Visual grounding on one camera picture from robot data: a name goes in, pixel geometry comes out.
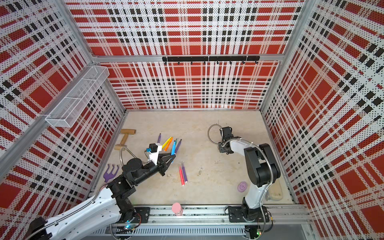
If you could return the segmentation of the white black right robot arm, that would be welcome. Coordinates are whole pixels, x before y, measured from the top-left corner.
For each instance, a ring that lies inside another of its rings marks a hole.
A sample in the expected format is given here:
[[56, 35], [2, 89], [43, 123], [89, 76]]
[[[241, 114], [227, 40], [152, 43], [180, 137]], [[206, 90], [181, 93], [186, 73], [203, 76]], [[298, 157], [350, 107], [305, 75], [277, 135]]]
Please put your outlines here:
[[271, 185], [281, 176], [270, 145], [256, 145], [241, 137], [235, 137], [231, 127], [221, 128], [220, 133], [222, 140], [217, 143], [220, 153], [238, 153], [245, 157], [247, 173], [252, 184], [241, 206], [244, 221], [255, 222], [267, 217], [263, 199]]

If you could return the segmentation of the yellow marker pen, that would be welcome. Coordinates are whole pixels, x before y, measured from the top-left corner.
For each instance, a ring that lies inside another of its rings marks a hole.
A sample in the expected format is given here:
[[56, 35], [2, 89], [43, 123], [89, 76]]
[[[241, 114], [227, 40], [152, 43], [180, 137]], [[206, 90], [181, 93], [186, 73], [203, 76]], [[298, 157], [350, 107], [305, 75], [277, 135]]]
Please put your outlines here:
[[172, 137], [169, 137], [166, 141], [165, 141], [165, 143], [162, 145], [162, 150], [164, 151], [165, 150], [165, 148], [166, 148], [166, 146], [168, 145], [168, 143], [169, 143], [169, 141], [172, 139]]

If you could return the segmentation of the blue marker pen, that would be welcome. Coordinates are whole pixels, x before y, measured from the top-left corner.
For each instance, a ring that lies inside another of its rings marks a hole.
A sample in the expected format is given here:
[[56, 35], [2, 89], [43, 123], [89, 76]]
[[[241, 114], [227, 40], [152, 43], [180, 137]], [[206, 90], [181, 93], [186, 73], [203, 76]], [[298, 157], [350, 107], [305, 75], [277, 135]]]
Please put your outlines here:
[[176, 152], [176, 147], [177, 147], [177, 139], [174, 140], [173, 145], [172, 145], [172, 150], [171, 150], [171, 155], [174, 155]]

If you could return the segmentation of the orange marker pen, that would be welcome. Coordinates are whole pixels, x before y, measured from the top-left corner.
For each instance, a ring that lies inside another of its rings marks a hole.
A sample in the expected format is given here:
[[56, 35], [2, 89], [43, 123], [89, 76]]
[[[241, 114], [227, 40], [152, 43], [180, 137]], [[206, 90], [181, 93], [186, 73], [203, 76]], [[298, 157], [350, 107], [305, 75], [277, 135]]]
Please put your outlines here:
[[171, 145], [171, 143], [173, 142], [173, 137], [172, 137], [172, 139], [169, 141], [169, 143], [168, 143], [168, 145], [166, 146], [166, 148], [165, 148], [165, 152], [168, 150], [168, 148], [170, 147], [170, 145]]

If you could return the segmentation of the light purple marker pen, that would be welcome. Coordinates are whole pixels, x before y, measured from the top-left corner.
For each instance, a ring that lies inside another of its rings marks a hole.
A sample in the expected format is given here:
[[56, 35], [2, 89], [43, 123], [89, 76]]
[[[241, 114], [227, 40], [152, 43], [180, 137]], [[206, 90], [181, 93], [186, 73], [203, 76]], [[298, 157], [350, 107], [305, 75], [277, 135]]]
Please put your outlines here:
[[181, 167], [182, 167], [182, 173], [183, 173], [184, 182], [187, 183], [188, 182], [188, 178], [187, 178], [187, 174], [186, 174], [186, 169], [185, 169], [184, 163], [181, 163]]

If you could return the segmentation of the violet marker pen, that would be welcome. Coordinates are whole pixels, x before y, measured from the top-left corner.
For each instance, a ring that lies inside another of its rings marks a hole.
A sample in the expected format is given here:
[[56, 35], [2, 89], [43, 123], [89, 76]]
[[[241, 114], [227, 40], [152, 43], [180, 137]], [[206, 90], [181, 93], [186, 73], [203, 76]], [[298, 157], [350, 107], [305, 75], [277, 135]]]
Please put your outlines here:
[[178, 141], [178, 144], [177, 144], [176, 149], [175, 149], [175, 154], [178, 152], [181, 143], [182, 143], [182, 139], [180, 139], [180, 140]]

